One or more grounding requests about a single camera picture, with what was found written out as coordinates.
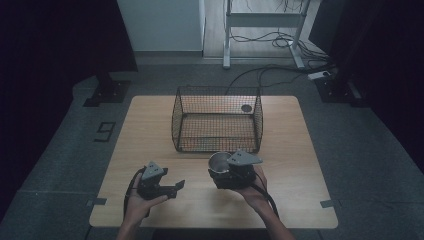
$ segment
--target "person's left hand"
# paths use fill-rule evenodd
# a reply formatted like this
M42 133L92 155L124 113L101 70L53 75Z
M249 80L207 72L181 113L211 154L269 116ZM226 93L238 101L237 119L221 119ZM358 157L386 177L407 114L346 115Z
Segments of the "person's left hand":
M134 185L128 196L128 205L127 205L127 211L125 212L124 222L130 225L139 226L143 218L146 217L151 207L168 200L168 196L166 195L157 197L152 200L145 200L142 197L140 197L140 195L138 195L137 193L137 186L138 186L138 183L140 182L141 175L142 174L139 173L137 177L135 178Z

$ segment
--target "metal frame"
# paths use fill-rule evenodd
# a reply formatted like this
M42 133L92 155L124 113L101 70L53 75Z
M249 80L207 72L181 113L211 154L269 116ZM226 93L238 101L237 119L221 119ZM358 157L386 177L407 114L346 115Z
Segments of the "metal frame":
M225 14L225 41L223 67L230 68L230 29L231 27L283 27L297 28L293 41L289 41L290 52L298 68L304 68L298 48L300 34L307 16L309 3L307 0L301 13L231 13L231 0L227 0Z

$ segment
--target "basket mesh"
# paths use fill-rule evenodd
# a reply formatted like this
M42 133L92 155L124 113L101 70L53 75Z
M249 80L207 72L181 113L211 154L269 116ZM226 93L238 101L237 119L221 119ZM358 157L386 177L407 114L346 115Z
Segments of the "basket mesh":
M258 152L262 121L258 88L180 87L172 140L181 152Z

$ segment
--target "power strip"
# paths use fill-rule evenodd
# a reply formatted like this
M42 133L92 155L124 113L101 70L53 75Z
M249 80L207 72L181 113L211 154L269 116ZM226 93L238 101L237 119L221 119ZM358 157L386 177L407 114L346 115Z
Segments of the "power strip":
M327 71L308 74L308 79L311 81L314 81L317 79L330 78L330 77L331 77L331 73Z

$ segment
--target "white wall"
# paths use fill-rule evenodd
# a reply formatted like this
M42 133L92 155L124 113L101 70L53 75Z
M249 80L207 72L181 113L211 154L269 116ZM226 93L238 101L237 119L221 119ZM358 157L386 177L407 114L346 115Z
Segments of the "white wall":
M204 0L118 0L133 51L202 51Z

